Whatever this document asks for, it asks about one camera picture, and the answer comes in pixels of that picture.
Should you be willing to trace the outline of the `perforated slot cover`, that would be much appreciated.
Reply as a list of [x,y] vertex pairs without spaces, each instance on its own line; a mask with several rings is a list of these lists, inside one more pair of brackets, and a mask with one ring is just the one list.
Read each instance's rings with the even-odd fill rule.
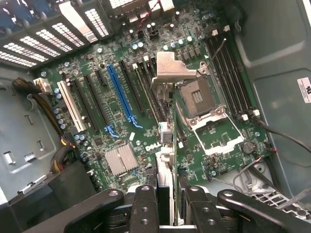
[[100,37],[106,37],[109,35],[107,28],[104,26],[104,23],[95,8],[85,11],[85,14]]
[[31,46],[51,57],[58,57],[59,55],[61,55],[59,52],[53,50],[52,48],[42,44],[41,42],[37,41],[36,39],[30,37],[30,36],[25,36],[23,38],[20,39],[20,42]]
[[31,62],[29,60],[23,59],[21,57],[14,56],[12,54],[6,53],[0,50],[0,59],[14,64],[18,64],[24,67],[34,67],[37,63]]
[[84,42],[80,40],[67,26],[63,23],[57,23],[52,25],[52,27],[59,32],[63,37],[65,37],[68,41],[74,44],[76,47],[84,46]]
[[3,46],[5,49],[16,52],[18,54],[21,54],[23,56],[26,56],[28,58],[34,59],[36,61],[45,62],[48,60],[47,57],[40,55],[32,50],[29,50],[23,46],[20,46],[15,43],[9,43]]
[[72,47],[67,45],[65,42],[60,40],[58,37],[56,37],[54,34],[46,29],[42,29],[36,32],[36,34],[64,52],[69,52],[72,50]]

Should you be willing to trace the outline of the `silver disk bay cage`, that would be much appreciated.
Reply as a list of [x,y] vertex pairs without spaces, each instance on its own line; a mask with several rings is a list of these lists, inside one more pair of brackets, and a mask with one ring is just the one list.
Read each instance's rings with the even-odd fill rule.
[[237,191],[255,200],[311,223],[311,206],[301,203],[303,198],[311,197],[311,187],[294,197],[286,197],[274,183],[273,174],[265,162],[252,162],[239,168],[232,184]]

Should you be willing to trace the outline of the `blue expansion slot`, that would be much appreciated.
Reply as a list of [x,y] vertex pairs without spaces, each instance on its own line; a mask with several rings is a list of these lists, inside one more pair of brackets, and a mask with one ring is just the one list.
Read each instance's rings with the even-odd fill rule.
[[143,127],[138,125],[136,117],[133,115],[132,110],[129,106],[129,102],[127,100],[127,97],[123,91],[122,85],[119,81],[118,74],[116,73],[113,65],[107,65],[107,72],[112,80],[112,83],[114,85],[114,88],[119,96],[119,99],[121,101],[122,107],[124,109],[125,115],[127,117],[128,122],[132,123],[136,128],[142,129]]

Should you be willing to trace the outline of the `white case wall sticker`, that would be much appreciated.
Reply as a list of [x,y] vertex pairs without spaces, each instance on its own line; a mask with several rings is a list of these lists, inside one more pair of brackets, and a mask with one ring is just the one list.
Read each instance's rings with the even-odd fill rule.
[[297,83],[305,103],[311,103],[311,82],[309,77],[297,79]]

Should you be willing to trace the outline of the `thin socket locking lever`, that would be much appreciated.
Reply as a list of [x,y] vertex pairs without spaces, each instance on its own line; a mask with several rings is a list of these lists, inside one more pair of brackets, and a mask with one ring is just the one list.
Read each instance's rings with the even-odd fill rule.
[[215,51],[215,53],[212,55],[209,63],[207,66],[210,66],[210,64],[213,62],[213,60],[215,59],[215,57],[217,56],[217,54],[219,53],[219,51],[222,49],[222,47],[224,46],[225,42],[227,41],[226,38],[224,38],[220,44],[220,46],[217,48],[217,50]]

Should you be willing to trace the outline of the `CPU socket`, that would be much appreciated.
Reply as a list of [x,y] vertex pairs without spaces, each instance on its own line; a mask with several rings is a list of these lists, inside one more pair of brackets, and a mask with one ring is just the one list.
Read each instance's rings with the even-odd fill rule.
[[186,126],[215,122],[226,117],[226,104],[222,99],[216,99],[218,94],[213,94],[215,84],[206,62],[200,62],[195,78],[178,82],[177,90],[182,100],[177,109]]

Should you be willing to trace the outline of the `metal socket cover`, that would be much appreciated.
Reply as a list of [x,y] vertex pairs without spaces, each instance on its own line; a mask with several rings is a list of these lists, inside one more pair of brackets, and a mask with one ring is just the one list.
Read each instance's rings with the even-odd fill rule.
[[[209,122],[217,122],[222,119],[228,119],[231,122],[232,126],[235,128],[235,130],[238,132],[239,136],[233,140],[230,140],[224,146],[216,146],[210,149],[205,149],[205,145],[203,141],[200,139],[196,130],[206,126],[207,123]],[[203,149],[205,155],[207,156],[211,156],[213,154],[226,154],[226,153],[232,152],[237,144],[245,141],[245,137],[243,136],[242,132],[238,129],[236,124],[233,122],[233,120],[229,117],[229,115],[226,112],[223,112],[220,115],[213,115],[212,113],[209,113],[209,114],[204,115],[203,117],[196,117],[193,120],[194,122],[189,120],[190,128],[195,134],[197,140],[199,141],[201,148]]]

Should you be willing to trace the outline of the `black plastic fan shroud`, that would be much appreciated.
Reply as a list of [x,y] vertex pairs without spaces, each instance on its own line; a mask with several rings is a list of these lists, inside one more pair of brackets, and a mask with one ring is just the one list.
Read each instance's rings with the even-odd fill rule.
[[77,161],[0,205],[0,233],[22,233],[95,194],[89,174]]

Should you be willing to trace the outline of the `open black PC case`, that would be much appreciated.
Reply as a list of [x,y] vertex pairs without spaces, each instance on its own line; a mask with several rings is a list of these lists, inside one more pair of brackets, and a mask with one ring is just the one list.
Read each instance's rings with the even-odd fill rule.
[[[1,51],[37,63],[34,67],[24,67],[0,59],[0,75],[11,78],[12,87],[39,106],[56,131],[61,145],[50,160],[49,173],[38,181],[29,183],[17,194],[25,194],[49,174],[61,173],[79,161],[89,174],[97,194],[107,189],[117,189],[128,194],[140,185],[152,186],[156,191],[159,233],[199,233],[189,220],[191,212],[185,196],[186,188],[201,187],[217,206],[220,205],[217,201],[219,191],[237,191],[226,184],[237,170],[225,174],[224,182],[193,183],[185,171],[177,167],[180,222],[178,226],[171,226],[169,188],[158,184],[156,154],[154,165],[147,170],[142,183],[132,184],[126,190],[117,187],[101,188],[94,170],[83,161],[72,134],[65,133],[56,119],[52,105],[54,88],[46,75],[48,67],[103,44],[119,35],[122,30],[137,30],[145,22],[154,21],[161,16],[171,16],[177,10],[175,1],[50,0],[53,14],[47,19],[29,27],[6,30],[5,33],[0,31]],[[269,155],[262,162],[267,164],[280,192],[288,198],[294,197],[311,187],[311,103],[304,102],[297,83],[297,79],[304,77],[309,77],[311,82],[311,0],[218,0],[218,3],[230,26],[233,50],[246,74],[246,86],[257,109],[251,121],[264,130],[271,146]],[[85,11],[93,8],[97,10],[109,32],[106,37],[100,37],[85,14]],[[68,41],[52,27],[57,23],[67,26],[85,45],[76,47]],[[38,36],[36,32],[42,29],[50,31],[72,47],[72,50],[64,52]],[[36,39],[61,55],[51,57],[20,42],[25,36]],[[3,46],[9,43],[23,46],[48,60],[40,62],[7,50]],[[224,216],[222,210],[220,212],[230,233],[242,230],[237,229],[238,222],[242,223],[241,217],[234,219]]]

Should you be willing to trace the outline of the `black slot with blue latch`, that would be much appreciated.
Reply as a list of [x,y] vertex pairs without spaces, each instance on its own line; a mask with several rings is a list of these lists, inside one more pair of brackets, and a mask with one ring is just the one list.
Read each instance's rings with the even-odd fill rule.
[[119,138],[119,136],[114,132],[113,126],[110,124],[110,122],[108,120],[108,117],[107,117],[107,115],[105,113],[105,110],[103,108],[102,102],[101,102],[100,97],[99,97],[99,95],[98,95],[98,93],[96,91],[96,88],[94,86],[94,83],[93,83],[91,77],[89,75],[85,75],[84,79],[85,79],[85,81],[86,81],[86,83],[87,83],[87,85],[88,85],[88,87],[90,89],[90,93],[91,93],[91,95],[93,97],[93,100],[94,100],[94,103],[95,103],[96,107],[99,110],[100,116],[102,117],[102,119],[104,121],[104,125],[105,125],[104,129],[105,129],[105,131],[108,132],[112,137]]

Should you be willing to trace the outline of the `short black expansion slot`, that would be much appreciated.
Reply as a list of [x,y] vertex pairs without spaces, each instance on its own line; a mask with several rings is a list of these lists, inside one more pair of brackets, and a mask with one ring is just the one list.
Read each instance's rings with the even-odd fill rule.
[[100,70],[94,71],[101,86],[107,86],[107,80]]

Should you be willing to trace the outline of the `white expansion slot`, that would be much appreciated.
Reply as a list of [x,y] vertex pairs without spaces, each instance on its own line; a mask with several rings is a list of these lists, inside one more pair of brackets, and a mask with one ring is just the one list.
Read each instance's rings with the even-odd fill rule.
[[73,121],[74,126],[76,127],[77,132],[83,132],[86,130],[85,123],[82,121],[81,114],[77,108],[75,100],[70,92],[69,87],[65,81],[59,81],[56,83],[60,93],[65,101],[71,119]]

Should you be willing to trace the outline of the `blue card retainer strip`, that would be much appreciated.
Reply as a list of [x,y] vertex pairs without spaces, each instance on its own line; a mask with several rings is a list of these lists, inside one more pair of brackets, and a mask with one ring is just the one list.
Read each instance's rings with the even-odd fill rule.
[[29,27],[52,14],[50,0],[0,0],[0,31]]

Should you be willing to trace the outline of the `green Dell motherboard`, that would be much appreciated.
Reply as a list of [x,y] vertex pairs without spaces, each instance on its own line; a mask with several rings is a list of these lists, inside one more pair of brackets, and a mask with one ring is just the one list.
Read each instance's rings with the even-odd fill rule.
[[[98,185],[104,187],[117,187],[126,190],[132,184],[139,184],[145,180],[147,170],[154,165],[154,156],[160,152],[160,133],[158,124],[167,120],[167,106],[158,99],[156,87],[152,86],[152,79],[156,77],[158,52],[167,51],[175,54],[175,59],[184,62],[187,69],[199,69],[200,62],[209,63],[210,54],[206,40],[229,35],[232,39],[223,10],[218,0],[176,0],[177,10],[169,17],[158,17],[154,21],[145,22],[139,29],[122,30],[113,39],[88,50],[65,58],[46,69],[48,81],[54,88],[52,105],[59,127],[72,134],[77,148],[85,161],[94,170]],[[238,66],[241,67],[242,77],[246,85],[246,74],[234,52]],[[123,76],[119,61],[124,60],[129,75],[138,91],[144,113],[141,114],[136,107],[133,94]],[[118,74],[119,81],[129,102],[138,125],[136,128],[128,122],[119,96],[107,72],[107,65],[113,65]],[[238,170],[252,162],[260,162],[269,155],[270,144],[266,133],[259,125],[251,121],[257,109],[251,99],[250,90],[246,90],[253,105],[253,114],[243,115],[243,121],[234,118],[228,107],[221,83],[213,63],[208,66],[213,83],[218,94],[216,99],[222,99],[226,104],[225,112],[236,124],[245,137],[245,141],[256,143],[257,149],[252,154],[245,154],[241,150],[241,143],[237,144],[232,152],[226,154],[205,155],[199,141],[189,126],[181,120],[177,111],[177,166],[185,171],[188,179],[193,183],[206,181],[224,182],[224,175]],[[100,70],[107,80],[107,86],[101,86],[94,71]],[[104,121],[96,107],[90,89],[84,79],[89,75],[100,97],[105,113],[114,132],[119,138],[112,137],[105,131]],[[87,101],[91,106],[99,131],[94,132],[88,121],[85,108],[82,106],[77,89],[73,81],[77,80],[82,86]],[[73,124],[65,101],[57,86],[57,82],[65,81],[75,100],[77,108],[85,123],[86,130],[77,132]],[[176,84],[175,94],[177,105],[182,103]],[[228,119],[209,122],[206,126],[197,129],[197,134],[205,145],[205,149],[224,146],[230,140],[239,136]],[[105,159],[104,154],[125,144],[130,144],[139,166],[124,174],[114,176]]]

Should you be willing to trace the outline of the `silver chipset heatsink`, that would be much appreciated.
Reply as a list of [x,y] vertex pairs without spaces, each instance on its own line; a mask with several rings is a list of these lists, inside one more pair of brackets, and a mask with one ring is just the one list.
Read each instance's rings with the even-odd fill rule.
[[114,176],[124,174],[139,166],[130,144],[125,144],[104,154]]

